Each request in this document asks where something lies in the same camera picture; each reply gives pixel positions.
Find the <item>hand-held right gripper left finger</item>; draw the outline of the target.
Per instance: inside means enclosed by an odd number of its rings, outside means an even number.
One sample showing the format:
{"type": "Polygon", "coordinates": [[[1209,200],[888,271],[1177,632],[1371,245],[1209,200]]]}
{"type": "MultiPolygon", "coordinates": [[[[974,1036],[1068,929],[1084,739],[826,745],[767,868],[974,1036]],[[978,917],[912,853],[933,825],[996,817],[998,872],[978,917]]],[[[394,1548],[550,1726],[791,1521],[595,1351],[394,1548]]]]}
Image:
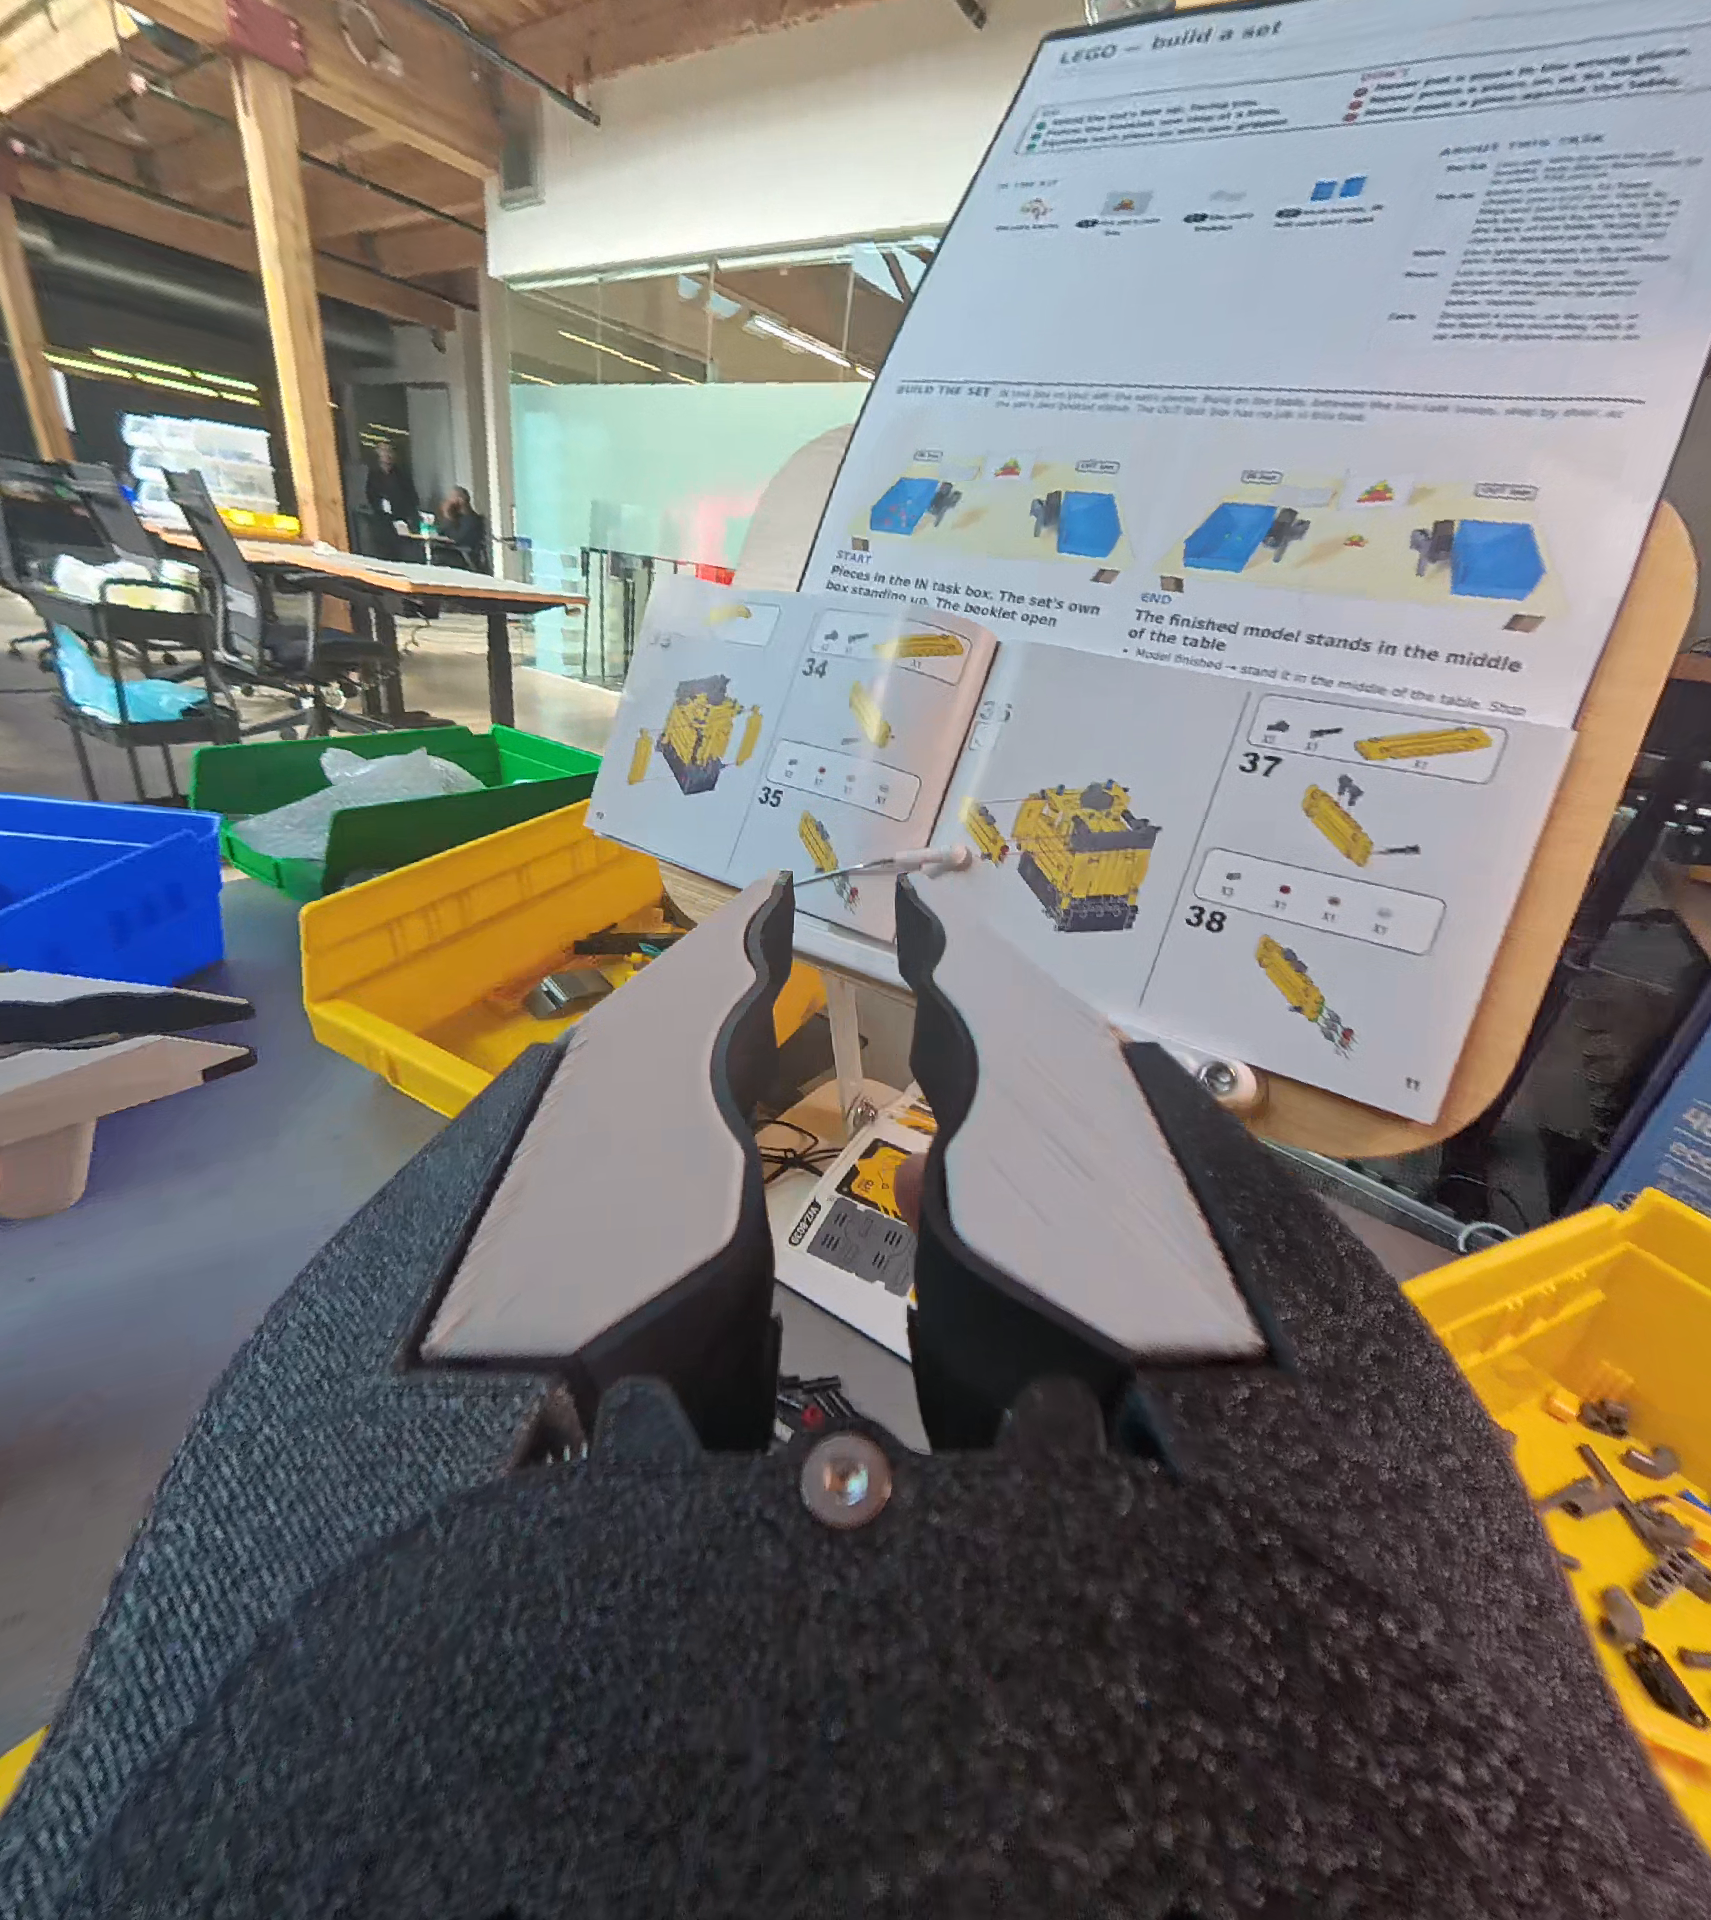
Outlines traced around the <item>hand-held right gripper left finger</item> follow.
{"type": "Polygon", "coordinates": [[[753,1120],[792,966],[794,880],[769,872],[568,1030],[435,1280],[419,1362],[560,1378],[587,1427],[619,1382],[654,1378],[707,1448],[769,1444],[753,1120]]]}

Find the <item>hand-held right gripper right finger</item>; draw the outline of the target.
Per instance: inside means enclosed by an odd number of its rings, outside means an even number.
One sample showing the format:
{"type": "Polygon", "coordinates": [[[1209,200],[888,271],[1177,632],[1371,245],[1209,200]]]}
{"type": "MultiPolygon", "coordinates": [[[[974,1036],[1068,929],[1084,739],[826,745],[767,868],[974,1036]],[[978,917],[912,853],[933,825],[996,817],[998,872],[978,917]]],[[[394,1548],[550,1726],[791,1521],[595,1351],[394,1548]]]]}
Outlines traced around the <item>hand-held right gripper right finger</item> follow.
{"type": "Polygon", "coordinates": [[[894,956],[935,1126],[908,1312],[931,1444],[988,1448],[1056,1382],[1111,1433],[1144,1370],[1267,1362],[1177,1150],[1183,1120],[1220,1116],[1193,1077],[1011,944],[959,874],[896,882],[894,956]]]}

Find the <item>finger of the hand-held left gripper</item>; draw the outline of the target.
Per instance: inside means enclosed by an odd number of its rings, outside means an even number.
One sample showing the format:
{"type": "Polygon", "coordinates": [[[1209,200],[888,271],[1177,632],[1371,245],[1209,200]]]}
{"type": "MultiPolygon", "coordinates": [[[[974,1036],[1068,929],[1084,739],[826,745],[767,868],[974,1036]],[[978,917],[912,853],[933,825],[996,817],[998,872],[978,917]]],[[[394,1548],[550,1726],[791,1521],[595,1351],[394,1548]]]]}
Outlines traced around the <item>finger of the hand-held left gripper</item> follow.
{"type": "Polygon", "coordinates": [[[0,1060],[193,1036],[253,1015],[250,999],[218,991],[0,968],[0,1060]]]}
{"type": "Polygon", "coordinates": [[[37,1218],[78,1202],[101,1116],[253,1064],[248,1046],[195,1038],[128,1038],[0,1058],[0,1218],[37,1218]]]}

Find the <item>yellow bin with large parts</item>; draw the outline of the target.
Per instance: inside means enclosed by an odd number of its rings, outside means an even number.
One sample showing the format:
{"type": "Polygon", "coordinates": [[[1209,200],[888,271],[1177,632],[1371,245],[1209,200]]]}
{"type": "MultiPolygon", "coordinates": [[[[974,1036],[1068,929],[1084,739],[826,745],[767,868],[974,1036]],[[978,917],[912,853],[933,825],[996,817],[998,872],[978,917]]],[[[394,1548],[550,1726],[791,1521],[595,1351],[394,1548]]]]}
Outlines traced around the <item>yellow bin with large parts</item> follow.
{"type": "Polygon", "coordinates": [[[683,985],[677,946],[638,966],[570,950],[603,927],[671,925],[664,896],[656,859],[595,835],[576,802],[320,898],[298,921],[314,1038],[457,1116],[529,1048],[626,997],[632,978],[669,972],[683,985]],[[572,966],[603,966],[617,985],[578,1019],[533,1019],[521,993],[572,966]]]}

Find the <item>pile of small lego parts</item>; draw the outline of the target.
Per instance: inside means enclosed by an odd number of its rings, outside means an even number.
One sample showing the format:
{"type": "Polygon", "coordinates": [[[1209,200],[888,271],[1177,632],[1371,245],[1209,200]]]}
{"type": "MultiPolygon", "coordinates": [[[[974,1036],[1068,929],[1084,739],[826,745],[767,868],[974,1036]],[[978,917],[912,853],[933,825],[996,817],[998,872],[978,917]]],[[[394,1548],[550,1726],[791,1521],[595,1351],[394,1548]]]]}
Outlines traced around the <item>pile of small lego parts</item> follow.
{"type": "Polygon", "coordinates": [[[1509,1427],[1603,1677],[1711,1857],[1711,1491],[1630,1411],[1548,1384],[1509,1427]]]}

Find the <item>blue plastic bin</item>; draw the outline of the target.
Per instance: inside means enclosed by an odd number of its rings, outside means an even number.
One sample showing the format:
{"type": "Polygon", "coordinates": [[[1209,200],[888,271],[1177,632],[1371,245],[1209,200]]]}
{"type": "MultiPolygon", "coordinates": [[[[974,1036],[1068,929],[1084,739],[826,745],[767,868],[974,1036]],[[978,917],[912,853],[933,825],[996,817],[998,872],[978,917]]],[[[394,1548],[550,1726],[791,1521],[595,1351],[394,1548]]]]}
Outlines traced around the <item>blue plastic bin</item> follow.
{"type": "Polygon", "coordinates": [[[0,968],[171,985],[222,960],[220,821],[0,792],[0,968]]]}

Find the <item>yellow sticker sheet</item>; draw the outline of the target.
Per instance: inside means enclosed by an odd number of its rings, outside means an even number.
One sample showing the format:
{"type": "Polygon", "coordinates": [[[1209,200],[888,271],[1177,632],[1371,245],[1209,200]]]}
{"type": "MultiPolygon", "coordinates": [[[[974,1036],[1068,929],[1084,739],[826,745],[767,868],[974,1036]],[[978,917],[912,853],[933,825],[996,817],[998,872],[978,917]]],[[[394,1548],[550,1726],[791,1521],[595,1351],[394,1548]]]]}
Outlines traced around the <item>yellow sticker sheet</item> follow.
{"type": "Polygon", "coordinates": [[[916,1087],[898,1091],[820,1171],[794,1218],[775,1228],[775,1278],[886,1347],[908,1355],[916,1234],[896,1175],[933,1144],[935,1120],[916,1087]]]}

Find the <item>green plastic bin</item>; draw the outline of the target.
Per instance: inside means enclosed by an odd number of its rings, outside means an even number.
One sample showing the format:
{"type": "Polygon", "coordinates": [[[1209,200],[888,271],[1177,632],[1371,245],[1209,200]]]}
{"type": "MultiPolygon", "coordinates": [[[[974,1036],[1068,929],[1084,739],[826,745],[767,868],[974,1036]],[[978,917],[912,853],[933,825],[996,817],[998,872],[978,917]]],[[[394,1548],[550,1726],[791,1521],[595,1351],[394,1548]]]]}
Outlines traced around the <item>green plastic bin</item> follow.
{"type": "Polygon", "coordinates": [[[205,745],[193,759],[191,802],[218,816],[218,847],[228,864],[306,903],[580,802],[597,771],[599,755],[580,745],[505,726],[445,724],[205,745]],[[371,757],[423,747],[462,765],[484,788],[341,812],[330,821],[324,859],[267,857],[244,847],[228,821],[318,790],[318,755],[328,747],[371,757]]]}

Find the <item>clear plastic bag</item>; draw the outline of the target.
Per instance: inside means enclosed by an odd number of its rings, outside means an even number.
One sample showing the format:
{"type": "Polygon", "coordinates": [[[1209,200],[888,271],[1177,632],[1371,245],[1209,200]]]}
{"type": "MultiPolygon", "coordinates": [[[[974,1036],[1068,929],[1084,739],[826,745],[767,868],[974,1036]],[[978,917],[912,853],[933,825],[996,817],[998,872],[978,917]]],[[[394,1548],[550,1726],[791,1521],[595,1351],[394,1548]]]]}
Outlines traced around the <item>clear plastic bag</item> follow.
{"type": "Polygon", "coordinates": [[[328,747],[318,755],[318,771],[318,790],[267,812],[230,819],[238,841],[267,857],[324,859],[330,821],[341,812],[484,788],[462,765],[423,747],[376,757],[328,747]]]}

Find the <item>yellow bin with small parts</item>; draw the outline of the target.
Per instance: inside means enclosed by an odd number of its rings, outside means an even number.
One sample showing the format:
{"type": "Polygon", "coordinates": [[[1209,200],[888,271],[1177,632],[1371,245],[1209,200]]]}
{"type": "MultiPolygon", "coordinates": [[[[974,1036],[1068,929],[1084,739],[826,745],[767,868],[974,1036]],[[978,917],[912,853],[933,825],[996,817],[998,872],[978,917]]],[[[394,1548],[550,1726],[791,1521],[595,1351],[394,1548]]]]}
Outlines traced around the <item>yellow bin with small parts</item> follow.
{"type": "Polygon", "coordinates": [[[1515,1454],[1511,1411],[1548,1384],[1623,1398],[1711,1491],[1711,1218],[1648,1193],[1406,1284],[1515,1454]]]}

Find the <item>wooden desk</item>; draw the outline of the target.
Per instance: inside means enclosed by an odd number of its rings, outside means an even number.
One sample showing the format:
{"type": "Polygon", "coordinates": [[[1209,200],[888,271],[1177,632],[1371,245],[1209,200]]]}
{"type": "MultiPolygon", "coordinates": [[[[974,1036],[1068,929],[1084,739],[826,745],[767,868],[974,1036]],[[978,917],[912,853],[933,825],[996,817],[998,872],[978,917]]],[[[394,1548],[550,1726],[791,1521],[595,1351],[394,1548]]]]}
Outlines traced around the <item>wooden desk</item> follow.
{"type": "Polygon", "coordinates": [[[320,636],[314,620],[322,605],[341,603],[369,653],[367,673],[361,677],[363,714],[357,720],[367,730],[400,728],[406,720],[396,634],[402,612],[437,616],[445,608],[457,608],[484,618],[488,716],[496,726],[509,726],[515,718],[509,618],[585,607],[580,595],[458,566],[386,562],[324,542],[246,538],[214,507],[193,507],[183,525],[154,521],[134,511],[109,468],[89,462],[37,462],[0,454],[0,501],[3,497],[39,507],[62,503],[85,509],[97,519],[99,536],[107,544],[140,532],[134,554],[156,554],[167,546],[181,562],[195,562],[210,579],[210,595],[220,607],[218,626],[234,640],[242,636],[242,614],[226,608],[234,597],[234,587],[224,583],[226,558],[234,560],[236,577],[250,585],[261,607],[279,591],[302,595],[308,601],[312,640],[320,636]]]}

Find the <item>white printed instruction sheet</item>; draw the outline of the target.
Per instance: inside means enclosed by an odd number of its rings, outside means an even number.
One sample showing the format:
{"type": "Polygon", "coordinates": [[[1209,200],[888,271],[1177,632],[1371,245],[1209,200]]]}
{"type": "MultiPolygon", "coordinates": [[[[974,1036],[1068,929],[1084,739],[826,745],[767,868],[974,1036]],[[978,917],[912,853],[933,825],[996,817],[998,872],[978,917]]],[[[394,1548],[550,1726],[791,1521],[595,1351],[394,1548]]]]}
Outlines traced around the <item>white printed instruction sheet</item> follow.
{"type": "Polygon", "coordinates": [[[802,585],[1572,724],[1711,345],[1711,1],[1048,34],[802,585]]]}

